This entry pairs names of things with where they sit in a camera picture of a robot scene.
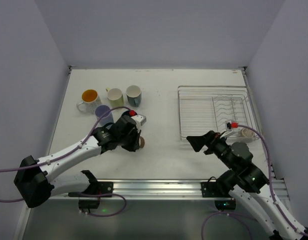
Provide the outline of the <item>pale yellow-green mug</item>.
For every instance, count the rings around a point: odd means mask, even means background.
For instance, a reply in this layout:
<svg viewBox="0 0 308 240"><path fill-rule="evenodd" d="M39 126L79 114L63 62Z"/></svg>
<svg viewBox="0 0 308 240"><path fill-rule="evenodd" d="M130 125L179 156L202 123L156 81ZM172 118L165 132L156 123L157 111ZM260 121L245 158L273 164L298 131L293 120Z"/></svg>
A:
<svg viewBox="0 0 308 240"><path fill-rule="evenodd" d="M106 88L107 99L113 108L123 107L124 106L124 98L123 93L118 88Z"/></svg>

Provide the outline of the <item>white floral orange-inside mug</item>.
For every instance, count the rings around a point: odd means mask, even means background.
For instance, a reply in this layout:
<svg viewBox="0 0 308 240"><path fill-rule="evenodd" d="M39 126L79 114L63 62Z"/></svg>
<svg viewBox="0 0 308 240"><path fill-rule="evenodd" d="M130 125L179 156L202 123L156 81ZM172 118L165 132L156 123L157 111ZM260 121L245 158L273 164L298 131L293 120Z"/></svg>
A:
<svg viewBox="0 0 308 240"><path fill-rule="evenodd" d="M81 101L76 104L76 107L82 114L93 114L101 104L102 102L97 91L88 89L82 93Z"/></svg>

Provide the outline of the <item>cream cup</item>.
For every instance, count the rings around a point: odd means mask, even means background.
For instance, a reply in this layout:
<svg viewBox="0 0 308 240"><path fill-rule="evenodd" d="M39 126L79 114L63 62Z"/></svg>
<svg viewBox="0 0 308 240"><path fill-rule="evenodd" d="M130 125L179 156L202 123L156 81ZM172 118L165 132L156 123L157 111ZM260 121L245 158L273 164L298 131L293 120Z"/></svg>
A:
<svg viewBox="0 0 308 240"><path fill-rule="evenodd" d="M139 137L139 148L142 149L145 146L145 140L142 136Z"/></svg>

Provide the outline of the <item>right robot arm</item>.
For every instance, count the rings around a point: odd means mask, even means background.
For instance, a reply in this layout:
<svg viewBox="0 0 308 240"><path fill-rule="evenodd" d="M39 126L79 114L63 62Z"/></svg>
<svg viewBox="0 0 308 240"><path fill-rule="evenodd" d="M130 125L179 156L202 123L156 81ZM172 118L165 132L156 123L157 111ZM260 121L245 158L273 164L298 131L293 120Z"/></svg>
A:
<svg viewBox="0 0 308 240"><path fill-rule="evenodd" d="M228 144L219 132L186 138L195 152L214 154L228 171L216 180L218 190L244 205L264 228L271 240L308 240L308 227L298 222L281 202L272 187L272 180L253 162L253 154L244 142Z"/></svg>

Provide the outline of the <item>dark blue mug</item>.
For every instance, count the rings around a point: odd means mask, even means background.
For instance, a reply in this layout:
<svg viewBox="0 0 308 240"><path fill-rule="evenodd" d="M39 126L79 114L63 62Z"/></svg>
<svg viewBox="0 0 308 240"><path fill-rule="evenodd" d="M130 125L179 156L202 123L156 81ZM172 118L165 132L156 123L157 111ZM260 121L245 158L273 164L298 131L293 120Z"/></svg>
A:
<svg viewBox="0 0 308 240"><path fill-rule="evenodd" d="M129 111L129 110L127 110L127 111L123 112L123 113L121 114L121 116L122 116L122 117L123 117L123 116L128 116L128 117L131 117L131 115L130 115L130 111Z"/></svg>

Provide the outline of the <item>lilac plastic cup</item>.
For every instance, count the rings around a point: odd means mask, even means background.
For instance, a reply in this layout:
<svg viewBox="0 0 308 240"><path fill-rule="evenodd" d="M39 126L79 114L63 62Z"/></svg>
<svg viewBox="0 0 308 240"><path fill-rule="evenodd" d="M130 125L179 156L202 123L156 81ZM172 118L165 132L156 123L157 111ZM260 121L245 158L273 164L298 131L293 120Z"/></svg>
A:
<svg viewBox="0 0 308 240"><path fill-rule="evenodd" d="M95 109L95 116L99 121L100 126L104 126L109 123L113 123L113 116L110 112L110 108L107 105L100 105Z"/></svg>

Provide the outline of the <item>small woven-pattern glass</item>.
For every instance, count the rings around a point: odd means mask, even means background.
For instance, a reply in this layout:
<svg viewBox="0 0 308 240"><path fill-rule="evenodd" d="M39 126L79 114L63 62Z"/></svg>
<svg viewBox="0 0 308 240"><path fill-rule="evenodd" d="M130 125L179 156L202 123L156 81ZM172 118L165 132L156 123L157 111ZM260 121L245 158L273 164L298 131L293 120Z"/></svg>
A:
<svg viewBox="0 0 308 240"><path fill-rule="evenodd" d="M254 132L248 128L242 128L238 132L238 139L241 142L249 143L254 141L255 135Z"/></svg>

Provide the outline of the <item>grey-teal mug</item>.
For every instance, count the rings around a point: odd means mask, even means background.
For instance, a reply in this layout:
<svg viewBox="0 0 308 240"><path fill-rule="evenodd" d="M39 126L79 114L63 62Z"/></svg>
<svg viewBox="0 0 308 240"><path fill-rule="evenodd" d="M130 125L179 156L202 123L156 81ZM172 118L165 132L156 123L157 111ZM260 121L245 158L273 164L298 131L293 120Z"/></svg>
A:
<svg viewBox="0 0 308 240"><path fill-rule="evenodd" d="M141 89L137 85L131 85L126 89L128 103L132 107L139 107L142 100Z"/></svg>

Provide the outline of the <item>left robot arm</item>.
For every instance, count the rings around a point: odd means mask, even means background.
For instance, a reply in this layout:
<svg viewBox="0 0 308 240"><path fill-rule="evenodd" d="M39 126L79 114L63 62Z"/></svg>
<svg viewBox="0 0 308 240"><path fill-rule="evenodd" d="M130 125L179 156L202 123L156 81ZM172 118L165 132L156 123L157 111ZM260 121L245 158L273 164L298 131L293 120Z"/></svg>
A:
<svg viewBox="0 0 308 240"><path fill-rule="evenodd" d="M50 197L69 194L95 196L102 194L101 185L89 170L64 176L63 173L79 163L121 147L135 152L143 147L141 126L146 122L143 115L122 115L109 126L94 128L79 142L49 156L24 158L17 171L14 184L29 208L35 208Z"/></svg>

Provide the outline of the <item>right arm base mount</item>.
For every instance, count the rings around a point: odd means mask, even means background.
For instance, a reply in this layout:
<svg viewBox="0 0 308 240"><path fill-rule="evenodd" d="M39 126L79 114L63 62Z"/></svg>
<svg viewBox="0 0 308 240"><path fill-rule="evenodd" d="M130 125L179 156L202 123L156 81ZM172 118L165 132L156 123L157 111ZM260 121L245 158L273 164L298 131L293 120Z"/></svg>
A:
<svg viewBox="0 0 308 240"><path fill-rule="evenodd" d="M216 184L217 178L212 176L207 180L201 181L201 194L203 198L230 198L230 195L220 191Z"/></svg>

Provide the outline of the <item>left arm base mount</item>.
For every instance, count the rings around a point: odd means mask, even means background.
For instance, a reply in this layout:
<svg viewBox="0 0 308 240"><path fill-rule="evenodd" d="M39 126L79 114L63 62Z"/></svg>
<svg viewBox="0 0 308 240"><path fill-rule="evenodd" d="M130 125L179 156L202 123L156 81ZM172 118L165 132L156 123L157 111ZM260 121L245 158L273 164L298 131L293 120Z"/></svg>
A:
<svg viewBox="0 0 308 240"><path fill-rule="evenodd" d="M74 191L68 193L69 197L84 197L84 198L98 198L99 195L106 195L111 197L113 193L114 183L112 181L96 181L90 183L83 191Z"/></svg>

